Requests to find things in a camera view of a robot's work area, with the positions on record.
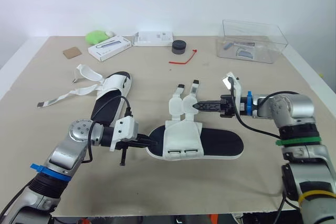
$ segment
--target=small white box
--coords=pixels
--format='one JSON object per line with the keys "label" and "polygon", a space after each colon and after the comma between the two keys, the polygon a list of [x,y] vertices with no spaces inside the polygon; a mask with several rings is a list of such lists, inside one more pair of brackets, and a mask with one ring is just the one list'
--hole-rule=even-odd
{"label": "small white box", "polygon": [[134,36],[137,47],[171,47],[173,41],[171,31],[140,31]]}
{"label": "small white box", "polygon": [[107,60],[112,56],[130,48],[132,43],[122,36],[114,36],[92,47],[89,47],[89,54],[99,61]]}

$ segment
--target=black cable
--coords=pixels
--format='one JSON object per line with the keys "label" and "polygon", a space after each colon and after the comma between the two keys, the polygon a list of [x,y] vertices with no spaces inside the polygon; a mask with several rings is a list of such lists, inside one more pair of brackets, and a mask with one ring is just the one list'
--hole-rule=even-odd
{"label": "black cable", "polygon": [[272,94],[269,94],[268,96],[266,96],[258,105],[259,108],[261,108],[262,105],[264,105],[264,103],[271,97],[277,95],[277,94],[298,94],[297,92],[293,92],[293,91],[279,91],[279,92],[275,92]]}
{"label": "black cable", "polygon": [[96,121],[93,121],[93,122],[91,123],[90,129],[89,129],[89,133],[88,133],[88,152],[89,152],[89,159],[88,159],[88,160],[84,160],[84,161],[82,161],[83,164],[90,163],[90,162],[92,162],[92,160],[93,160],[93,157],[92,157],[92,149],[91,149],[91,135],[92,135],[93,127],[94,127],[94,125],[95,125],[96,123],[97,123]]}
{"label": "black cable", "polygon": [[229,77],[228,79],[229,79],[229,82],[231,83],[231,89],[230,90],[231,90],[231,98],[232,98],[233,108],[235,110],[235,115],[236,115],[238,121],[241,123],[241,125],[244,126],[245,128],[248,128],[251,131],[255,131],[255,132],[258,132],[258,133],[261,133],[261,134],[265,134],[265,135],[269,135],[269,136],[281,139],[280,136],[278,136],[278,135],[252,128],[242,121],[242,119],[240,118],[240,115],[238,114],[237,106],[236,106],[236,103],[235,103],[234,82],[233,82],[232,77]]}
{"label": "black cable", "polygon": [[59,223],[61,224],[76,224],[76,223],[66,223],[66,222],[63,222],[61,220],[59,220],[57,217],[53,217],[55,220],[57,220]]}
{"label": "black cable", "polygon": [[23,190],[29,186],[32,183],[33,179],[31,179],[31,181],[29,181],[11,200],[10,202],[5,206],[5,208],[2,210],[1,214],[0,214],[0,223],[3,221],[3,218],[5,216],[5,213],[7,212],[7,210],[10,208],[10,206],[14,203],[14,201],[16,201],[16,199],[22,194]]}
{"label": "black cable", "polygon": [[281,210],[282,210],[282,208],[283,208],[283,206],[285,204],[285,201],[286,201],[286,194],[285,194],[285,192],[282,192],[282,201],[281,201],[280,206],[278,208],[277,216],[276,216],[273,224],[276,224],[278,222],[278,219],[280,217]]}
{"label": "black cable", "polygon": [[100,108],[99,110],[96,111],[96,113],[91,117],[92,120],[95,119],[95,117],[97,116],[97,114],[103,109],[106,107],[107,104],[109,104],[110,102],[112,102],[114,99],[117,99],[117,98],[122,98],[125,100],[126,104],[127,104],[127,107],[130,108],[130,102],[127,100],[126,97],[124,97],[123,95],[118,95],[116,97],[112,97],[110,100],[108,100],[106,103],[104,103]]}
{"label": "black cable", "polygon": [[292,208],[294,208],[295,210],[299,210],[300,211],[300,208],[295,206],[293,203],[289,202],[287,199],[285,199],[285,202],[290,205]]}

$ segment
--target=beige tabletop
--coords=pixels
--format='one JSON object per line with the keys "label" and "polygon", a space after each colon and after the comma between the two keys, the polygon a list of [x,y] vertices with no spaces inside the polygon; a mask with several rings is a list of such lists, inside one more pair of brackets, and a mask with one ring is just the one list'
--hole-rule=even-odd
{"label": "beige tabletop", "polygon": [[[87,64],[105,77],[117,71],[132,75],[128,95],[139,133],[149,134],[170,118],[168,100],[176,85],[188,93],[194,79],[200,81],[198,100],[217,100],[228,94],[222,77],[232,71],[240,78],[243,93],[292,90],[314,102],[317,126],[331,159],[336,163],[336,120],[289,61],[281,56],[274,64],[216,57],[214,37],[182,37],[186,53],[177,56],[169,47],[132,47],[104,62],[87,53],[82,37],[51,37],[0,101],[2,145],[0,150],[0,208],[36,173],[31,163],[43,164],[64,139],[69,124],[89,118],[95,94],[67,98],[38,109],[37,102],[91,85],[73,84],[74,69]],[[68,60],[62,51],[78,47],[82,55]],[[192,49],[198,52],[187,65]],[[250,126],[278,133],[273,121],[243,118]],[[201,112],[203,127],[227,129],[244,142],[236,160],[168,162],[150,157],[146,150],[131,148],[126,166],[120,167],[120,151],[94,147],[93,162],[79,167],[55,211],[59,216],[120,216],[210,214],[275,210],[281,196],[281,149],[275,139],[242,127],[235,118]]]}

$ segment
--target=shoe insole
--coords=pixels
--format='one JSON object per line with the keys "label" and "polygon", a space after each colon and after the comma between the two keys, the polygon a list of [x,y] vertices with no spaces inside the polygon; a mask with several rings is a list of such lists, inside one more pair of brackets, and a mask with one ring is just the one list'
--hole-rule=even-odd
{"label": "shoe insole", "polygon": [[[148,150],[160,157],[163,151],[164,130],[165,126],[162,125],[149,135],[150,139],[156,141],[157,144],[148,147]],[[201,142],[204,156],[234,157],[244,150],[241,138],[231,131],[202,128]]]}

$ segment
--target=transparent container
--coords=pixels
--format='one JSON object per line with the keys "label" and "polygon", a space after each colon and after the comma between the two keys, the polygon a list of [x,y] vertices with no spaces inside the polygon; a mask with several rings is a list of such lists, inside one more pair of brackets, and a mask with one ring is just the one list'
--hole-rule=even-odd
{"label": "transparent container", "polygon": [[223,20],[216,41],[217,56],[274,63],[288,42],[276,25]]}

